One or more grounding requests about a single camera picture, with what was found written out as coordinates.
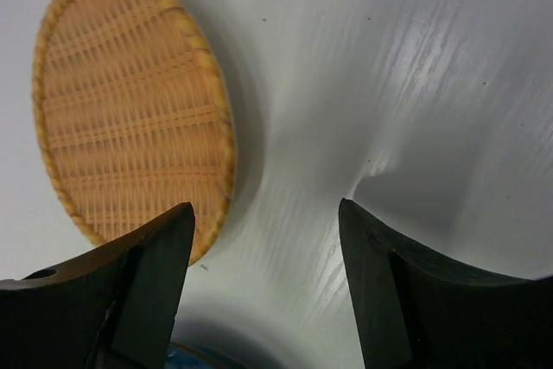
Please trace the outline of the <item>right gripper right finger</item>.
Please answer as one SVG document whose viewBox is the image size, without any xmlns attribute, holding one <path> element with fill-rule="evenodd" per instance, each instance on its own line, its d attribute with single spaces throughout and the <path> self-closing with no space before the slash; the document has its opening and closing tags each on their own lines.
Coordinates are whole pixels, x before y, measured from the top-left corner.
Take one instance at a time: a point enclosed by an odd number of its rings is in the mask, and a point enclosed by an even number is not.
<svg viewBox="0 0 553 369">
<path fill-rule="evenodd" d="M 352 200 L 340 246 L 367 368 L 549 368 L 552 280 L 464 264 Z"/>
</svg>

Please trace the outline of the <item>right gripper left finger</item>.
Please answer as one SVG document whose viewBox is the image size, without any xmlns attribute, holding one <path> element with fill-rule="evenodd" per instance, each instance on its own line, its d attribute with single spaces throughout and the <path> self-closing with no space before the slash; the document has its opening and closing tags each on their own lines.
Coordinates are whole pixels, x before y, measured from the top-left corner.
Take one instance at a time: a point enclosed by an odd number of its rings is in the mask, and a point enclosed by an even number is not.
<svg viewBox="0 0 553 369">
<path fill-rule="evenodd" d="M 162 368 L 194 238 L 191 204 L 1 282 L 3 368 Z"/>
</svg>

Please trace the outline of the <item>dark blue leaf dish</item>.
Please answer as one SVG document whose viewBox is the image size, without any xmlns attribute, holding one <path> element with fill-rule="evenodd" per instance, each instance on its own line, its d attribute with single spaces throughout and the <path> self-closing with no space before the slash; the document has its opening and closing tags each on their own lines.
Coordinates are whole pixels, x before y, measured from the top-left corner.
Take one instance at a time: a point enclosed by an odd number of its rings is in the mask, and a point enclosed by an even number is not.
<svg viewBox="0 0 553 369">
<path fill-rule="evenodd" d="M 245 369 L 236 360 L 206 347 L 191 347 L 170 342 L 165 369 Z"/>
</svg>

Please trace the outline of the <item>woven bamboo plate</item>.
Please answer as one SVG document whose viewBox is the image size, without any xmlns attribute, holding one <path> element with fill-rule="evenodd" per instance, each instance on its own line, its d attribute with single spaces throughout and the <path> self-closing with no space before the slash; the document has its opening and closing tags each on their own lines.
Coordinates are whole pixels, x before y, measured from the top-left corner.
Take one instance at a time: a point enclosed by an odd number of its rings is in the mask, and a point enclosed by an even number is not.
<svg viewBox="0 0 553 369">
<path fill-rule="evenodd" d="M 231 205 L 232 110 L 178 0 L 52 0 L 35 41 L 35 131 L 61 205 L 94 245 L 194 208 L 191 263 Z"/>
</svg>

